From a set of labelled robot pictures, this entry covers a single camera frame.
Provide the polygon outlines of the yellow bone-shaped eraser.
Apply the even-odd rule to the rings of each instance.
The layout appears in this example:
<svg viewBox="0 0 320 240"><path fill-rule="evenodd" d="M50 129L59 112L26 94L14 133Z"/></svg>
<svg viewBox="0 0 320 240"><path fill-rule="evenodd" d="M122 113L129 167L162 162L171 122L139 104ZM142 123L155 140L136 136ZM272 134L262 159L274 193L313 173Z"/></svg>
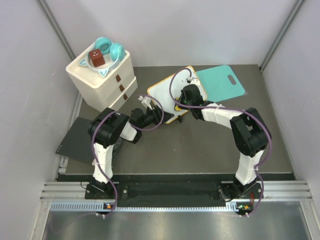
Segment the yellow bone-shaped eraser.
<svg viewBox="0 0 320 240"><path fill-rule="evenodd" d="M175 105L174 110L177 111L177 112L180 112L181 108L178 105Z"/></svg>

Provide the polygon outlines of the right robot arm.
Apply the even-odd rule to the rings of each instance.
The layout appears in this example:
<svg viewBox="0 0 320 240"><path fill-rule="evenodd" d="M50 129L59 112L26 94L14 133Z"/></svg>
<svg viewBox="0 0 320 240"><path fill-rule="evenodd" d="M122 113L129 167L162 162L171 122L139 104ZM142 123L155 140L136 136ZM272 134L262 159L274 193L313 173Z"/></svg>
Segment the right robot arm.
<svg viewBox="0 0 320 240"><path fill-rule="evenodd" d="M271 134L256 108L247 110L226 108L212 101L205 101L197 85L189 84L176 98L176 106L190 110L197 120L213 122L231 129L235 145L240 152L235 173L233 192L245 198L252 191L251 183L256 178L257 165L267 148Z"/></svg>

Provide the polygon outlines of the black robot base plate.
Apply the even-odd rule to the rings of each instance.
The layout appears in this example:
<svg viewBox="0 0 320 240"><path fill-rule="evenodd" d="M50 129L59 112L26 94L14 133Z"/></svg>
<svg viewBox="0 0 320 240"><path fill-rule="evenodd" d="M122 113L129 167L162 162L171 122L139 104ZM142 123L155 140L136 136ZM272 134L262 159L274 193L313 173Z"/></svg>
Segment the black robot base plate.
<svg viewBox="0 0 320 240"><path fill-rule="evenodd" d="M233 182L167 181L115 182L98 187L86 186L86 200L114 200L118 207L222 207L228 201L240 199L250 205L258 200L261 185L256 183L240 192Z"/></svg>

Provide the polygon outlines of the yellow-framed whiteboard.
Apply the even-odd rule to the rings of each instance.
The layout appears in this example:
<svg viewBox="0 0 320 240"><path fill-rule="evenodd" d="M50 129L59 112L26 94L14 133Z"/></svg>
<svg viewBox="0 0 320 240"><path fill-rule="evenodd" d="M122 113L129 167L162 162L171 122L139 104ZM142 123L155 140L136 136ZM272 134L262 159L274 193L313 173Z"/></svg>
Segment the yellow-framed whiteboard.
<svg viewBox="0 0 320 240"><path fill-rule="evenodd" d="M189 85L186 81L186 79L188 77L194 77L194 78L199 79L199 77L196 74L195 69L192 66L189 65L186 68L188 70L182 70L176 75L176 77L174 78L173 83L171 85L171 93L172 93L173 97L175 97L175 98L178 98L181 95L181 90L183 89L183 87ZM181 111L175 111L175 102L172 100L170 93L169 93L170 82L171 82L173 76L174 76L174 74L172 74L169 77L165 78L164 80L150 86L147 89L148 95L157 99L161 103L163 110L165 112L174 114L174 117L172 117L169 121L167 121L166 124L170 124L174 120L177 120L178 116L182 116L188 112L188 110L185 110L185 109L183 109ZM197 85L197 86L200 90L200 94L202 95L203 100L207 100L207 98L208 98L207 92L204 89L201 81L200 81L200 85Z"/></svg>

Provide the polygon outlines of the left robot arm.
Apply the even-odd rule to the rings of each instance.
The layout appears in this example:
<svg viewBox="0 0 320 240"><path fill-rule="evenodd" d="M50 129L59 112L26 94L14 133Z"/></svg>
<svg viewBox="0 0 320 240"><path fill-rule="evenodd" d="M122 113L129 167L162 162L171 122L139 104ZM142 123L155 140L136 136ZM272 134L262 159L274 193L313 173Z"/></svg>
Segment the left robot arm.
<svg viewBox="0 0 320 240"><path fill-rule="evenodd" d="M113 150L118 139L135 144L147 126L163 124L173 116L157 105L146 111L134 108L129 116L107 107L90 123L88 133L95 153L93 178L99 182L96 186L98 195L106 199L113 194L114 187L108 182L113 177Z"/></svg>

